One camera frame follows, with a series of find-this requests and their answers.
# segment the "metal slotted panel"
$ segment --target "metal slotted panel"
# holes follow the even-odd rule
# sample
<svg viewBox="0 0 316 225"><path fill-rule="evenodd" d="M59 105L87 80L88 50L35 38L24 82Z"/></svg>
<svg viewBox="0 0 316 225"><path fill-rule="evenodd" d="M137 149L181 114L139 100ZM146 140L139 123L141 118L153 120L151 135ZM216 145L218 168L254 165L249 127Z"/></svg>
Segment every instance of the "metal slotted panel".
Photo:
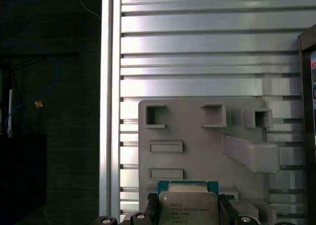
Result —
<svg viewBox="0 0 316 225"><path fill-rule="evenodd" d="M271 202L283 221L304 224L293 215L305 212L302 201L292 199L305 188L296 38L314 24L316 0L119 2L114 7L113 79L119 86L112 93L112 157L117 163L119 152L120 164L112 176L119 178L120 189L112 188L111 215L119 215L114 202L119 191L124 214L138 209L139 101L243 96L262 97L273 110L268 140L280 145L282 170L270 175ZM284 205L288 201L293 205Z"/></svg>

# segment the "blue cable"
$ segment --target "blue cable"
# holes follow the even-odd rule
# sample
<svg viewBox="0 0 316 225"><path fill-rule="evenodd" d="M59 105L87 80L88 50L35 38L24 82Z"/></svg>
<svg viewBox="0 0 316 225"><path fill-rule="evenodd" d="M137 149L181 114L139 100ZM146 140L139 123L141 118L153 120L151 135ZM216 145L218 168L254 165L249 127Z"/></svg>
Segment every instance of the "blue cable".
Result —
<svg viewBox="0 0 316 225"><path fill-rule="evenodd" d="M25 43L25 42L19 42L19 41L12 41L12 42L6 42L6 43L2 43L1 46L2 47L6 47L6 46L13 46L13 45L24 45L24 46L30 46L33 47L37 50L40 50L41 52L43 52L44 54L47 54L47 51L39 46L36 46L34 44L30 44L30 43ZM54 82L44 91L42 91L40 94L36 95L35 97L22 102L21 104L17 105L11 112L10 114L7 116L7 118L5 119L5 127L8 127L8 122L9 122L9 118L10 116L12 116L17 110L19 110L21 107L25 106L27 103L33 102L34 100L37 100L38 98L40 98L41 96L45 95L46 93L48 93L50 90L52 90L52 88L56 85L57 80L58 80L58 75L59 75L59 63L56 59L56 57L54 56L50 56L51 59L53 59L55 61L55 66L56 66L56 75L55 75L55 80Z"/></svg>
<svg viewBox="0 0 316 225"><path fill-rule="evenodd" d="M36 2L38 0L25 0L25 1L9 1L6 0L5 2L8 4L28 4L28 3L32 3L32 2Z"/></svg>

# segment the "screw head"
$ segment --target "screw head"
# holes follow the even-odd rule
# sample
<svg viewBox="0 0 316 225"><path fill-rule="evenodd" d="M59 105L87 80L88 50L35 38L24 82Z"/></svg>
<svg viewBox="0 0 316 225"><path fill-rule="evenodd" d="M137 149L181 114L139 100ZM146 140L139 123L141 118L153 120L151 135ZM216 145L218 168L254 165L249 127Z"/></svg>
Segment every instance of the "screw head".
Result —
<svg viewBox="0 0 316 225"><path fill-rule="evenodd" d="M138 219L143 219L145 217L145 215L139 214L136 216Z"/></svg>
<svg viewBox="0 0 316 225"><path fill-rule="evenodd" d="M104 219L104 220L102 220L102 223L103 223L103 224L109 224L110 222L111 222L110 219Z"/></svg>
<svg viewBox="0 0 316 225"><path fill-rule="evenodd" d="M245 223L251 222L251 219L248 218L248 217L242 217L241 220L242 220L243 222L245 222Z"/></svg>

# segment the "dark background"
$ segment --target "dark background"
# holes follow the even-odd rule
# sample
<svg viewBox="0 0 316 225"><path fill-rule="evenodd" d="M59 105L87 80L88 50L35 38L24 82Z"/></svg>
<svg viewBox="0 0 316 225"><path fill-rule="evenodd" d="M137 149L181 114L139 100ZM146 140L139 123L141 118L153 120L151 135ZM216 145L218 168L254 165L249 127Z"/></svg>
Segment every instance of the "dark background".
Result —
<svg viewBox="0 0 316 225"><path fill-rule="evenodd" d="M47 134L47 202L18 224L87 224L98 216L101 21L78 0L8 1L23 0L0 0L0 42L21 41L49 52L80 53L79 57L57 58L58 82L40 98L42 109L28 103L14 115L13 121L23 126L24 134ZM101 15L101 0L82 1ZM3 53L40 52L13 45L1 47ZM12 64L19 61L10 60ZM51 59L17 72L23 99L46 89L55 72ZM19 99L14 96L16 105Z"/></svg>

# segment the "rectangular slot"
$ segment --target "rectangular slot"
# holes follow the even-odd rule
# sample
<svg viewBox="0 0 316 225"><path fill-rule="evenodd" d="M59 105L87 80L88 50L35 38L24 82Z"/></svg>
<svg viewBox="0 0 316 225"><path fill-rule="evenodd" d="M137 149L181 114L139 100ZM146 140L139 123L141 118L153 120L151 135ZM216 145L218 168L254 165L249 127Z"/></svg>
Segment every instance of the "rectangular slot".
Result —
<svg viewBox="0 0 316 225"><path fill-rule="evenodd" d="M182 169L151 169L150 170L151 178L167 178L167 179L183 179L183 170Z"/></svg>
<svg viewBox="0 0 316 225"><path fill-rule="evenodd" d="M244 128L271 128L273 126L271 109L243 109L242 114Z"/></svg>
<svg viewBox="0 0 316 225"><path fill-rule="evenodd" d="M158 115L165 110L165 104L146 106L146 128L165 128L165 124L159 122Z"/></svg>
<svg viewBox="0 0 316 225"><path fill-rule="evenodd" d="M182 141L150 142L150 152L183 152Z"/></svg>
<svg viewBox="0 0 316 225"><path fill-rule="evenodd" d="M269 111L255 112L256 127L269 128Z"/></svg>
<svg viewBox="0 0 316 225"><path fill-rule="evenodd" d="M204 104L206 123L202 125L205 128L226 127L226 107L224 104Z"/></svg>

